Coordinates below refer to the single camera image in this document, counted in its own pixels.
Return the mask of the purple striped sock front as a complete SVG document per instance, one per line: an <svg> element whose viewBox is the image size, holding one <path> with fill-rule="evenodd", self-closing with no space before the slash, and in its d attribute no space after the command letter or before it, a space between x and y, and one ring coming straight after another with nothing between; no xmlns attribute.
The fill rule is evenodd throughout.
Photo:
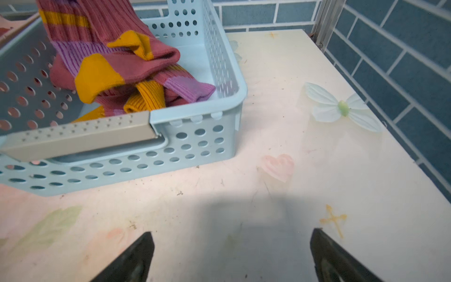
<svg viewBox="0 0 451 282"><path fill-rule="evenodd" d="M215 87L179 65L129 1L38 1L57 55L52 83L97 109L82 121L203 102Z"/></svg>

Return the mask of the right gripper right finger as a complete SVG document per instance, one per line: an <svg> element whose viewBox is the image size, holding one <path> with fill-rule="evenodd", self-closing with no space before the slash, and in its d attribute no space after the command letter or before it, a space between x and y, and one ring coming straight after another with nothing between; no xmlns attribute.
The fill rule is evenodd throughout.
<svg viewBox="0 0 451 282"><path fill-rule="evenodd" d="M320 282L382 282L320 228L312 232L310 249Z"/></svg>

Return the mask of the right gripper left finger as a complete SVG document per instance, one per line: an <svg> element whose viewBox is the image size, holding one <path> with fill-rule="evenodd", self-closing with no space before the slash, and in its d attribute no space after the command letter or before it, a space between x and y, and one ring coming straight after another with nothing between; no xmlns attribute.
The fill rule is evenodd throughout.
<svg viewBox="0 0 451 282"><path fill-rule="evenodd" d="M155 252L150 231L144 232L92 282L145 282Z"/></svg>

